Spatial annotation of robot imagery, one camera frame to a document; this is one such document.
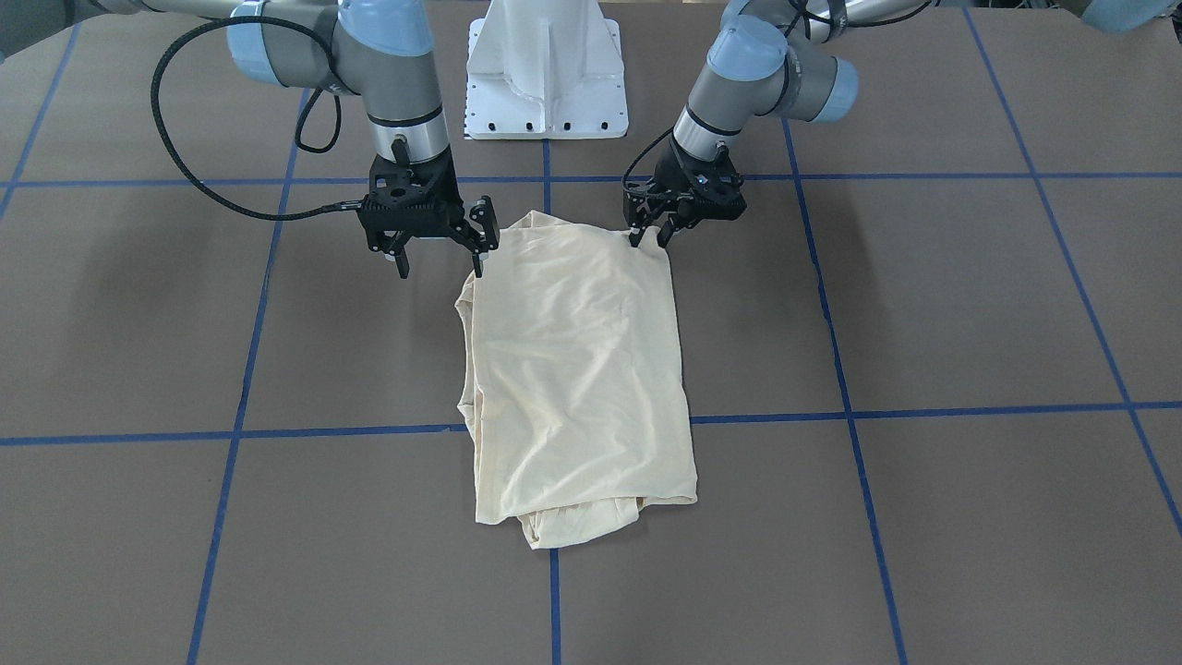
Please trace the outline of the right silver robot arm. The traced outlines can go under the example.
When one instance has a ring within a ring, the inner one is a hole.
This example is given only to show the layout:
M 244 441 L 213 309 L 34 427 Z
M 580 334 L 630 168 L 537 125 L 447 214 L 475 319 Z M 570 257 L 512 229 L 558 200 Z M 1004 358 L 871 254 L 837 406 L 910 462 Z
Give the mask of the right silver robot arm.
M 63 12 L 73 24 L 139 12 L 204 18 L 165 48 L 152 71 L 152 122 L 165 152 L 199 193 L 252 219 L 260 213 L 194 176 L 165 130 L 160 89 L 174 56 L 199 35 L 225 30 L 234 63 L 251 79 L 361 98 L 376 152 L 366 196 L 312 208 L 303 219 L 355 211 L 368 248 L 395 261 L 402 278 L 410 273 L 411 239 L 446 237 L 470 253 L 473 273 L 482 276 L 499 245 L 496 216 L 486 195 L 467 203 L 459 193 L 422 1 L 73 1 Z

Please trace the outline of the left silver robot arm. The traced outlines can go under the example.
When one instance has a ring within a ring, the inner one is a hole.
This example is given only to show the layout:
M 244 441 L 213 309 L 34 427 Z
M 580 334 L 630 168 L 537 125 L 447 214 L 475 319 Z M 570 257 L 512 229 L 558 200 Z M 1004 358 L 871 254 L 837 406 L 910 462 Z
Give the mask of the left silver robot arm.
M 923 11 L 924 4 L 913 1 L 831 1 L 824 14 L 805 1 L 727 4 L 675 125 L 654 141 L 661 146 L 654 175 L 643 184 L 621 178 L 629 245 L 637 248 L 654 230 L 663 248 L 704 220 L 739 219 L 747 203 L 730 149 L 746 123 L 772 116 L 823 125 L 844 118 L 860 93 L 860 72 L 824 54 L 820 43 Z

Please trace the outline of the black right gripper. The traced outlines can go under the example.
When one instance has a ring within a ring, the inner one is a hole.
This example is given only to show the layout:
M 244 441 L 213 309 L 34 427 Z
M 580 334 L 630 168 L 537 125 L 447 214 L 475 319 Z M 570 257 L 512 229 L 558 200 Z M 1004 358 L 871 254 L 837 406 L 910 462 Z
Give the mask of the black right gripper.
M 473 273 L 483 276 L 483 265 L 500 245 L 500 224 L 489 195 L 481 195 L 465 219 L 452 148 L 426 163 L 394 163 L 376 156 L 368 169 L 368 194 L 358 208 L 371 252 L 381 252 L 410 276 L 405 245 L 410 237 L 446 237 L 467 245 L 467 219 L 473 249 Z

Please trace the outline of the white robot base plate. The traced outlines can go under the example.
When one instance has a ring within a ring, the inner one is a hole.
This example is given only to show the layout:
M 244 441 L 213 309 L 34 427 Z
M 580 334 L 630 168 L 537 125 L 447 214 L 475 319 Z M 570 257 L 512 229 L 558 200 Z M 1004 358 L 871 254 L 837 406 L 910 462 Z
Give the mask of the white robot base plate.
M 470 24 L 466 138 L 619 139 L 629 123 L 611 18 L 499 13 Z

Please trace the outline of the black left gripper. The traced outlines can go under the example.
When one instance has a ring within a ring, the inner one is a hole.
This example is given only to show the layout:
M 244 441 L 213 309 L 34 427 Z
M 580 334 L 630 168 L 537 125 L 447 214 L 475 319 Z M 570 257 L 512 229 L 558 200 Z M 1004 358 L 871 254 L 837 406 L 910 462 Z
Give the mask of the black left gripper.
M 638 248 L 652 224 L 661 224 L 657 245 L 667 248 L 683 227 L 704 220 L 734 222 L 747 208 L 742 185 L 728 148 L 717 148 L 710 159 L 684 148 L 664 148 L 652 177 L 642 185 L 624 185 L 629 243 Z

